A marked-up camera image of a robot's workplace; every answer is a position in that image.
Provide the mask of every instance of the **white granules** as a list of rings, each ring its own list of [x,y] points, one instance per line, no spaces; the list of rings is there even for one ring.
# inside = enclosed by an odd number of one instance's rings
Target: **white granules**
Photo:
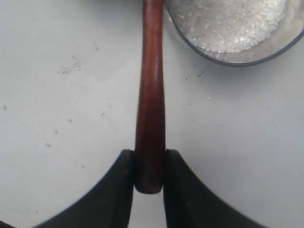
[[[171,16],[198,48],[218,53],[248,50],[276,29],[286,0],[172,0]]]

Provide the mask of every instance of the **wooden handle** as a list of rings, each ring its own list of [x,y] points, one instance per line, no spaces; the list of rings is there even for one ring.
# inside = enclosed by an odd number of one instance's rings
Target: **wooden handle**
[[[142,76],[135,143],[135,187],[155,194],[163,184],[165,102],[162,75],[164,0],[143,0]]]

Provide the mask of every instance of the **white surface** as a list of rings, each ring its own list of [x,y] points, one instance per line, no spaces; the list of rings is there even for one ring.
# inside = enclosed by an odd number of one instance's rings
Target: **white surface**
[[[3,0],[0,27],[0,219],[26,228],[133,148],[141,1]],[[168,21],[164,47],[167,147],[256,221],[302,227],[304,40],[242,69],[200,58]],[[165,228],[162,195],[135,193],[129,227]]]

